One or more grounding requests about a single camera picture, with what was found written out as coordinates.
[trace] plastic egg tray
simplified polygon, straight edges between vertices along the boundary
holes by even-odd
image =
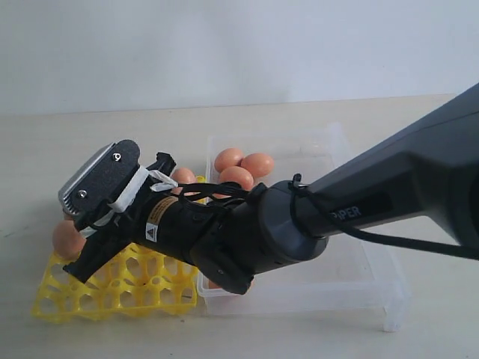
[[[68,261],[52,253],[31,314],[62,323],[73,317],[104,320],[115,313],[147,316],[155,310],[180,315],[196,307],[196,267],[131,244],[87,283],[68,275]]]

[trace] white wall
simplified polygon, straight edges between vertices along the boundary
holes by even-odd
[[[456,93],[478,0],[0,0],[0,114]]]

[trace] screw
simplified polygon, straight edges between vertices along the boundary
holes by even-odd
[[[80,197],[81,199],[83,199],[83,198],[86,198],[86,197],[87,197],[87,192],[86,192],[86,190],[84,190],[84,189],[80,189],[80,190],[77,192],[77,195],[78,195],[78,197]]]

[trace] black cable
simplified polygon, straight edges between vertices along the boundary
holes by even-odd
[[[314,206],[314,208],[324,218],[326,218],[338,230],[343,233],[346,233],[349,236],[366,242],[372,242],[381,245],[390,245],[393,247],[408,248],[436,254],[444,254],[451,257],[479,260],[479,250],[476,248],[464,247],[459,245],[447,245],[438,242],[429,242],[420,239],[410,239],[406,237],[386,236],[377,233],[365,232],[363,230],[359,230],[348,224],[345,224],[333,217],[331,213],[329,213],[329,211],[325,207],[323,207],[320,202],[320,194],[310,192],[307,187],[300,187],[300,180],[300,175],[295,175],[295,177],[293,178],[293,181],[290,186],[290,189],[293,192],[292,200],[296,201],[296,197],[306,197]]]

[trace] transparent plastic box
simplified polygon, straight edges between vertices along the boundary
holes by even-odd
[[[211,137],[207,182],[218,180],[213,163],[228,147],[239,147],[245,154],[270,154],[275,169],[260,179],[266,185],[288,180],[295,173],[302,174],[304,183],[313,182],[352,156],[338,123],[303,132]],[[344,234],[332,236],[325,252],[314,260],[256,276],[245,295],[210,289],[202,273],[197,289],[213,316],[383,308],[384,331],[399,330],[411,298],[389,247]]]

